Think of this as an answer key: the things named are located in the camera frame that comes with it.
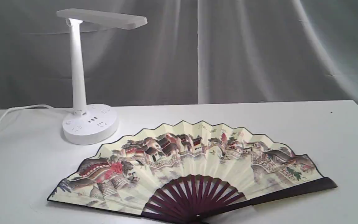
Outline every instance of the white desk lamp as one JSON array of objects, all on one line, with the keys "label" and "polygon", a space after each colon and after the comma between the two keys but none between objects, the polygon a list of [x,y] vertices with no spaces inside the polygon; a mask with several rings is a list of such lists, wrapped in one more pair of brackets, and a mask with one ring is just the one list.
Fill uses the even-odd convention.
[{"label": "white desk lamp", "polygon": [[56,14],[58,17],[66,18],[66,23],[70,27],[74,111],[63,120],[64,135],[67,140],[79,145],[98,143],[110,137],[118,129],[118,116],[108,105],[86,104],[80,24],[86,21],[132,30],[147,24],[147,19],[142,16],[83,9],[65,9],[57,11]]}]

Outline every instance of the folding fan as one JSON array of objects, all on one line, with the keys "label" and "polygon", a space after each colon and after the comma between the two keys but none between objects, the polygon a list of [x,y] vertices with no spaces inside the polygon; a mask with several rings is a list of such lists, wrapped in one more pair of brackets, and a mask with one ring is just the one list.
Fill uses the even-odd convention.
[{"label": "folding fan", "polygon": [[264,134],[185,121],[102,145],[49,201],[171,223],[337,187],[308,155]]}]

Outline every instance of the lamp base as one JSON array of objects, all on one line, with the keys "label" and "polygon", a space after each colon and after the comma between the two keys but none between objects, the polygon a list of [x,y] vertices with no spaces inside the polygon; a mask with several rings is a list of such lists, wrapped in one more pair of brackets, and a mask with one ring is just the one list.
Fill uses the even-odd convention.
[{"label": "lamp base", "polygon": [[66,139],[77,145],[91,145],[110,137],[118,129],[118,115],[111,106],[87,105],[83,116],[70,113],[63,120]]}]

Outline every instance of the table surface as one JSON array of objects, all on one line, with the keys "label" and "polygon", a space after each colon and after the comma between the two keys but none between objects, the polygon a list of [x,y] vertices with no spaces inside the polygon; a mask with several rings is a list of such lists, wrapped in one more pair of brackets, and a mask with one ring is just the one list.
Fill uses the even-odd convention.
[{"label": "table surface", "polygon": [[[225,123],[265,133],[308,153],[338,188],[228,212],[209,223],[284,224],[358,223],[358,106],[349,100],[223,105],[133,106],[115,108],[120,127],[102,143],[142,128],[181,120]],[[29,109],[9,114],[0,126],[0,223],[159,223],[47,202],[56,184],[95,155],[101,143],[77,146],[64,140],[61,122],[67,112]]]}]

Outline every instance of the lamp head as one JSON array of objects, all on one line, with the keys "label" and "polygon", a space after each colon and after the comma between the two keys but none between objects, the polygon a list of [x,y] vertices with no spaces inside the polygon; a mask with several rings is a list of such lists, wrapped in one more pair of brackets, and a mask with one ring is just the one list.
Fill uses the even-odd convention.
[{"label": "lamp head", "polygon": [[58,17],[76,19],[94,24],[101,24],[106,27],[132,30],[147,24],[146,17],[119,14],[112,12],[101,12],[84,9],[65,9],[56,12]]}]

